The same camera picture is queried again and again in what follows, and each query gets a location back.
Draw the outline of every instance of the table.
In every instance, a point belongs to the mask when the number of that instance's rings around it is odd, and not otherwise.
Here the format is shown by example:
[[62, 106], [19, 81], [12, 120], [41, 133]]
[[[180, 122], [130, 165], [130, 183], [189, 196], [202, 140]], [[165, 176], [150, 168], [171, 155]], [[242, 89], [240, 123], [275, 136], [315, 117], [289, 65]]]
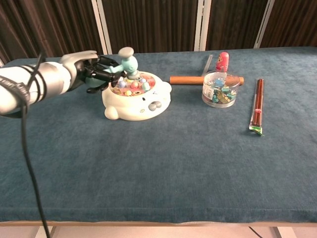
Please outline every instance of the table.
[[[135, 56], [139, 70], [168, 81], [200, 75], [219, 52]], [[193, 85], [173, 85], [169, 108], [147, 121], [107, 120], [85, 86], [33, 105], [28, 147], [47, 220], [315, 224], [317, 48], [228, 52], [228, 71], [245, 84], [227, 109], [208, 107]], [[259, 77], [264, 137], [248, 130]], [[0, 118], [0, 135], [0, 221], [37, 222], [20, 120]]]

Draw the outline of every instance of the chopsticks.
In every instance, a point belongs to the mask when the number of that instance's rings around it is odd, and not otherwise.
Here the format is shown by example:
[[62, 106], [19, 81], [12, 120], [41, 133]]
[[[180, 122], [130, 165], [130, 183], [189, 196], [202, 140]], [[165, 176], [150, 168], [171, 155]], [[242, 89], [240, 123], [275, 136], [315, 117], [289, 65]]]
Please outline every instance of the chopsticks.
[[256, 91], [254, 95], [254, 104], [252, 110], [249, 129], [262, 135], [262, 117], [263, 117], [263, 98], [264, 98], [264, 80], [257, 80]]

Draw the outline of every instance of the rolling pin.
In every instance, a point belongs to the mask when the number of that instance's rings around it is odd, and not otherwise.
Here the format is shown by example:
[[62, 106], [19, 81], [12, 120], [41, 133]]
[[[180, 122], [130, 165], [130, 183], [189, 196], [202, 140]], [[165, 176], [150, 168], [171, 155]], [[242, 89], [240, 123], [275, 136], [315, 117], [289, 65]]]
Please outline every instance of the rolling pin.
[[[191, 84], [202, 85], [204, 83], [203, 76], [171, 76], [169, 78], [170, 84]], [[244, 83], [244, 78], [239, 76], [227, 75], [226, 85], [232, 85], [239, 83], [240, 86]]]

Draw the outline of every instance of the table edge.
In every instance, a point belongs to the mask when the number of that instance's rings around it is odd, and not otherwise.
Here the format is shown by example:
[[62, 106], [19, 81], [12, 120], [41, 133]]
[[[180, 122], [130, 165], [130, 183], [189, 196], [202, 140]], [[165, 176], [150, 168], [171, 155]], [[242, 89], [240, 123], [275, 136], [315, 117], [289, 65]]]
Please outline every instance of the table edge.
[[[317, 223], [291, 223], [291, 222], [252, 222], [252, 223], [222, 223], [222, 222], [56, 222], [47, 221], [48, 226], [92, 226], [92, 227], [208, 227], [208, 226], [239, 226], [239, 227], [317, 227]], [[41, 221], [9, 221], [0, 222], [0, 227], [41, 226]]]

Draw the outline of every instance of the white floor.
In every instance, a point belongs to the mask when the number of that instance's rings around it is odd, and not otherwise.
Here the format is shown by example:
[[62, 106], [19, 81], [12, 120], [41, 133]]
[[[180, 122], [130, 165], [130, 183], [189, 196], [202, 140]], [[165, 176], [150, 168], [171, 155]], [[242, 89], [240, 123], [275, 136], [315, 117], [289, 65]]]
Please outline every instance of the white floor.
[[[263, 238], [272, 228], [253, 227]], [[297, 238], [317, 238], [317, 228], [293, 228]], [[34, 238], [38, 227], [0, 227], [0, 238]], [[53, 238], [258, 238], [248, 227], [58, 227]]]

